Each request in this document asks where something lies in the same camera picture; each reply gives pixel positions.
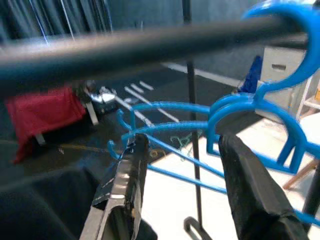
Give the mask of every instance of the metal stand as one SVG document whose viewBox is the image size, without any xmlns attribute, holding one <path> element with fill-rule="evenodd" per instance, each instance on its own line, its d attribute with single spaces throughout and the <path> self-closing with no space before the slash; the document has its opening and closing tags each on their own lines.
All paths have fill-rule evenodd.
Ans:
<svg viewBox="0 0 320 240">
<path fill-rule="evenodd" d="M 183 23 L 185 25 L 190 25 L 192 22 L 191 17 L 191 1 L 182 0 L 182 9 L 183 9 Z M 196 93 L 196 82 L 195 82 L 195 67 L 192 60 L 188 60 L 186 63 L 187 67 L 187 79 L 188 79 L 188 89 L 189 89 L 189 102 L 195 104 L 197 102 L 197 93 Z M 197 114 L 192 112 L 190 114 L 190 120 L 196 121 Z M 198 142 L 198 133 L 197 131 L 192 132 L 192 148 L 193 148 L 193 157 L 199 160 L 199 142 Z M 198 165 L 194 165 L 194 176 L 196 179 L 200 180 L 200 168 Z M 200 234 L 203 240 L 211 240 L 207 232 L 203 229 L 202 223 L 202 204 L 201 204 L 201 189 L 198 185 L 195 186 L 196 193 L 196 206 L 197 206 L 197 215 L 198 221 L 193 217 L 187 217 L 184 220 L 184 230 L 190 235 L 192 239 L 197 239 L 196 235 L 191 232 L 190 226 L 193 226 L 194 229 Z"/>
<path fill-rule="evenodd" d="M 316 167 L 314 177 L 306 196 L 302 212 L 315 216 L 320 206 L 320 161 Z M 304 230 L 309 232 L 311 224 L 303 224 Z"/>
</svg>

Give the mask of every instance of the dark floor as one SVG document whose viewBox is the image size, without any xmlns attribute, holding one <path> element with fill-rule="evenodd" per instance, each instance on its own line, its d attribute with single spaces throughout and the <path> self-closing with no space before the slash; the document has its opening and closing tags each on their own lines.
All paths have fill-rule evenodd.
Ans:
<svg viewBox="0 0 320 240">
<path fill-rule="evenodd" d="M 149 101 L 178 101 L 188 102 L 188 83 L 187 75 L 182 72 L 159 68 L 158 70 L 140 73 L 131 77 L 112 81 L 112 87 L 116 89 L 120 98 L 131 97 L 124 90 L 130 84 L 139 85 L 143 81 L 151 85 L 154 90 L 145 90 L 144 98 Z M 233 87 L 209 80 L 203 77 L 196 77 L 197 102 L 203 105 L 211 105 L 219 98 L 229 94 Z M 128 111 L 125 112 L 125 120 L 128 120 Z M 170 114 L 179 120 L 188 120 L 189 114 L 181 111 L 169 111 Z M 61 169 L 67 166 L 84 165 L 87 166 L 98 178 L 104 173 L 104 169 L 112 161 L 106 151 L 108 140 L 112 139 L 117 144 L 120 151 L 121 135 L 126 131 L 117 123 L 115 113 L 109 113 L 101 117 L 99 125 L 92 126 L 88 116 L 82 121 L 71 126 L 50 132 L 44 135 L 47 142 L 45 147 L 37 147 L 35 154 L 22 163 L 13 165 L 11 162 L 15 158 L 18 148 L 15 131 L 11 124 L 4 104 L 0 103 L 0 185 L 20 180 L 25 176 L 37 175 Z M 170 122 L 171 120 L 158 111 L 146 111 L 143 114 L 153 123 Z M 199 116 L 200 120 L 206 120 L 205 116 Z M 233 114 L 223 119 L 217 126 L 219 133 L 231 132 L 238 133 L 261 117 L 253 112 L 243 112 Z M 138 126 L 143 123 L 137 120 Z M 172 132 L 171 134 L 162 133 L 155 136 L 175 147 L 179 147 L 178 142 L 171 142 L 171 136 L 185 137 L 189 132 Z M 151 162 L 162 157 L 162 153 Z"/>
</svg>

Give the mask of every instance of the red fabric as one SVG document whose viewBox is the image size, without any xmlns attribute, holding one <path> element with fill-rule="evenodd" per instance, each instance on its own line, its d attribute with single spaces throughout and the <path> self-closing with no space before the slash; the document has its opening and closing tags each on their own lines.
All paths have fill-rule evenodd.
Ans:
<svg viewBox="0 0 320 240">
<path fill-rule="evenodd" d="M 15 164 L 32 153 L 31 138 L 82 119 L 86 113 L 69 87 L 10 98 L 6 107 L 19 142 Z"/>
</svg>

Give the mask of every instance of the black fabric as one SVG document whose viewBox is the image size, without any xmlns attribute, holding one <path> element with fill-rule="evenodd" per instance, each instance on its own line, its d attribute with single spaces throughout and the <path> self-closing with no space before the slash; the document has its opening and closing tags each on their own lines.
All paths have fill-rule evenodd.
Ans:
<svg viewBox="0 0 320 240">
<path fill-rule="evenodd" d="M 77 240 L 98 181 L 81 167 L 25 178 L 0 189 L 0 239 Z M 156 240 L 141 221 L 137 240 Z"/>
</svg>

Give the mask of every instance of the white floor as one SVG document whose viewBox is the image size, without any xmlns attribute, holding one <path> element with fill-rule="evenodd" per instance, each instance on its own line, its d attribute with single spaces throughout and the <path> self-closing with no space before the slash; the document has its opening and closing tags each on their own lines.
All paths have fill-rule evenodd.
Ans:
<svg viewBox="0 0 320 240">
<path fill-rule="evenodd" d="M 287 139 L 282 125 L 268 119 L 262 119 L 256 124 L 243 130 L 238 136 L 255 151 L 276 157 Z M 199 140 L 200 160 L 208 165 L 223 170 L 221 160 L 206 154 L 206 139 Z M 301 168 L 312 160 L 309 155 L 304 156 Z M 169 154 L 154 163 L 156 167 L 194 177 L 192 163 L 182 161 L 178 156 Z M 290 175 L 269 171 L 274 180 L 282 186 Z M 201 170 L 201 180 L 211 185 L 225 187 L 224 180 Z M 313 173 L 297 183 L 292 190 L 285 191 L 292 206 L 301 210 Z M 201 189 L 203 226 L 212 239 L 236 240 L 237 235 L 231 216 L 228 198 L 226 195 L 211 190 Z M 197 218 L 195 186 L 148 170 L 142 217 L 153 227 L 159 240 L 190 240 L 183 229 L 184 219 L 192 216 Z M 309 232 L 310 240 L 318 240 L 320 228 L 312 226 Z"/>
</svg>

